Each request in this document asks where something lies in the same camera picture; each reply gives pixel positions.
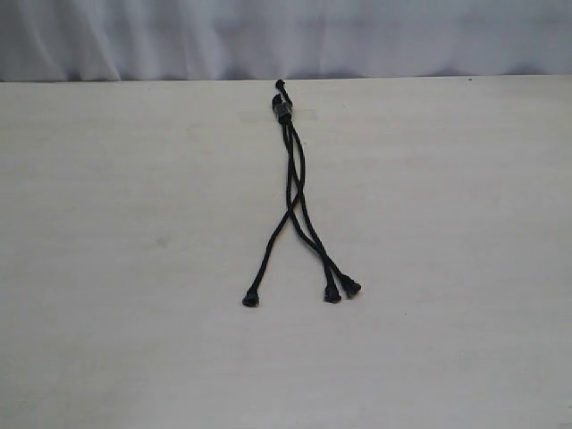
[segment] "tabletop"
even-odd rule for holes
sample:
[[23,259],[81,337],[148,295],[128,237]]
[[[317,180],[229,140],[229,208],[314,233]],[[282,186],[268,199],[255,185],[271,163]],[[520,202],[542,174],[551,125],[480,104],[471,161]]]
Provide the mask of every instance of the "tabletop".
[[572,77],[0,84],[0,427],[572,427]]

